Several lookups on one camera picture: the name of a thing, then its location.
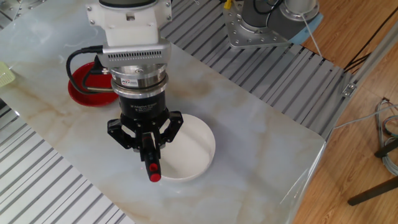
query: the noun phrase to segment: red plate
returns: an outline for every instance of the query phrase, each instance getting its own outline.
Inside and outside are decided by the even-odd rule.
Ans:
[[[83,78],[85,75],[90,71],[93,67],[94,62],[87,63],[80,67],[75,73],[72,75],[75,79],[76,84],[82,90],[83,87],[81,85]],[[86,86],[93,86],[93,87],[103,87],[103,88],[111,88],[111,80],[112,75],[90,75],[87,79]],[[75,100],[78,104],[83,106],[105,106],[118,98],[116,93],[98,93],[94,95],[85,95],[80,93],[73,87],[72,83],[69,81],[68,83],[68,91],[70,97]]]

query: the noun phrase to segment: metal grating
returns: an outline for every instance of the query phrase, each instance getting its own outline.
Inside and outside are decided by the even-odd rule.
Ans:
[[[0,109],[0,223],[134,224],[8,106]]]
[[[1,2],[0,30],[42,1]],[[341,95],[343,70],[299,45],[232,49],[219,0],[197,2],[174,0],[173,22],[162,36],[327,138],[349,101]],[[18,13],[5,11],[15,6]],[[0,223],[134,222],[6,106],[0,109]]]

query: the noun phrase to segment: metal bracket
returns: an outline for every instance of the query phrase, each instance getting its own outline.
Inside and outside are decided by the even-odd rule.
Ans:
[[[346,88],[343,90],[343,97],[351,98],[354,95],[355,90],[357,89],[357,85],[354,83],[349,83],[346,85]]]
[[[257,47],[276,47],[290,45],[290,42],[266,27],[252,27],[245,23],[241,13],[243,2],[236,6],[232,2],[231,9],[223,9],[225,25],[228,30],[229,42],[238,49]]]

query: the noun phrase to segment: label sticker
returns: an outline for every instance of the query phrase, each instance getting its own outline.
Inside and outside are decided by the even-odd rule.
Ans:
[[[121,78],[120,81],[122,82],[122,85],[138,87],[138,82],[136,80],[130,80],[130,79]]]
[[[134,108],[134,110],[138,113],[146,113],[150,112],[153,107],[157,105],[157,103],[149,104],[149,105],[130,105],[131,108]]]

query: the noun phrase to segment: cable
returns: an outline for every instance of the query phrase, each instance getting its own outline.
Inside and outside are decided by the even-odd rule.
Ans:
[[[278,3],[278,1],[275,2],[275,4],[269,4],[269,0],[266,0],[266,3],[267,3],[267,5],[269,5],[269,6],[275,6],[275,5]]]
[[[371,53],[368,53],[367,55],[365,55],[365,56],[363,56],[363,57],[361,57],[361,58],[356,59],[355,61],[353,61],[353,63],[356,63],[356,62],[358,62],[358,61],[360,61],[360,60],[363,60],[364,58],[365,58],[365,59],[368,59],[368,57],[369,57],[370,54],[371,54]]]
[[[73,85],[73,87],[75,87],[75,89],[77,91],[79,91],[79,93],[85,94],[85,95],[93,95],[93,94],[98,94],[99,92],[95,92],[95,91],[84,91],[82,90],[75,82],[75,80],[73,79],[72,76],[72,72],[70,70],[70,63],[72,62],[73,58],[76,57],[77,55],[80,54],[87,54],[87,53],[102,53],[102,49],[103,46],[91,46],[91,47],[86,47],[86,48],[82,48],[80,50],[75,51],[74,53],[72,53],[71,55],[69,55],[68,60],[67,60],[67,75],[69,77],[70,83]]]
[[[323,58],[323,57],[322,57],[321,50],[319,49],[318,44],[317,44],[317,42],[315,41],[314,36],[312,35],[310,26],[308,25],[307,21],[306,21],[305,18],[304,18],[304,14],[300,13],[300,16],[303,18],[304,23],[305,23],[305,26],[307,26],[308,32],[310,33],[310,36],[311,36],[311,38],[312,38],[312,41],[313,41],[313,43],[315,44],[315,47],[316,47],[317,50],[318,50],[319,56],[321,56],[321,58]]]
[[[83,81],[81,82],[81,86],[87,91],[91,91],[88,89],[88,86],[86,85],[87,79],[90,76],[90,71],[87,72],[87,74],[83,77]]]
[[[393,105],[390,101],[388,101],[387,104],[390,105],[390,106]]]
[[[386,110],[388,110],[388,109],[390,109],[390,108],[394,108],[394,107],[397,107],[397,106],[398,106],[398,105],[388,106],[388,107],[386,107],[386,108],[384,108],[384,109],[378,110],[378,111],[374,112],[373,114],[367,115],[367,116],[365,116],[365,117],[363,117],[363,118],[355,119],[355,120],[353,120],[353,121],[349,121],[349,122],[344,123],[344,124],[342,124],[342,125],[336,126],[336,127],[334,127],[334,129],[342,128],[342,127],[344,127],[344,126],[346,126],[346,125],[349,125],[349,124],[352,124],[352,123],[355,123],[355,122],[358,122],[358,121],[362,121],[362,120],[371,118],[371,117],[374,116],[374,115],[377,115],[377,114],[379,114],[379,113],[381,113],[381,112],[383,112],[383,111],[386,111]]]
[[[356,62],[354,65],[350,66],[349,68],[346,68],[345,72],[348,72],[348,71],[356,68],[358,65],[361,65],[362,63],[364,63],[366,61],[366,59],[368,59],[368,58],[367,57],[363,58],[363,59],[359,60],[358,62]]]
[[[355,71],[351,72],[351,74],[355,74],[358,70],[359,70],[359,68],[357,68]]]
[[[376,111],[382,111],[380,110],[381,106],[384,103],[389,103],[387,100],[382,100],[379,105],[376,108]],[[380,143],[380,148],[384,147],[385,145],[389,144],[392,140],[395,140],[395,138],[389,138],[387,139],[387,141],[384,142],[384,138],[383,138],[383,129],[381,126],[381,121],[380,121],[380,116],[379,114],[376,115],[376,122],[377,122],[377,127],[378,127],[378,131],[379,131],[379,143]],[[386,156],[384,156],[382,158],[383,164],[384,166],[387,168],[387,170],[394,175],[398,175],[398,166],[390,159],[390,157],[388,156],[388,154]]]
[[[272,7],[270,10],[268,10],[268,11],[266,11],[266,12],[260,12],[260,11],[257,9],[257,6],[256,6],[256,0],[253,0],[253,8],[254,8],[254,10],[255,10],[256,13],[258,13],[258,14],[260,14],[260,15],[267,15],[267,14],[269,14],[269,13],[275,11],[275,10],[283,3],[283,1],[284,1],[284,0],[278,1],[277,3],[275,3],[274,7]]]
[[[372,35],[372,37],[363,45],[363,47],[361,48],[361,50],[359,50],[359,52],[353,57],[353,59],[351,59],[351,61],[347,64],[347,66],[345,66],[344,70],[346,70],[350,65],[353,64],[353,61],[356,59],[356,57],[358,57],[361,52],[369,45],[369,43],[373,40],[373,38],[377,35],[377,33],[384,27],[384,25],[386,25],[386,23],[388,22],[388,20],[391,19],[391,17],[398,11],[398,7],[396,7],[396,9],[387,17],[386,20],[384,20],[384,22],[379,26],[379,28],[375,31],[375,33]]]
[[[387,127],[387,124],[390,123],[391,121],[397,121],[398,120],[398,116],[394,115],[394,116],[390,116],[387,119],[385,119],[383,121],[383,130],[385,130],[385,132],[387,134],[389,134],[390,136],[394,137],[394,138],[398,138],[398,134],[397,133],[393,133],[392,131],[390,131]]]
[[[276,3],[275,3],[274,5],[268,4],[268,1],[267,1],[267,4],[268,4],[269,6],[272,6],[272,7],[271,7],[271,10],[273,10],[273,9],[276,7],[276,5],[278,4],[278,2],[280,2],[280,1],[283,1],[283,0],[277,0]],[[267,20],[266,20],[266,27],[268,27],[269,18],[271,17],[271,14],[272,14],[272,12],[268,13]]]

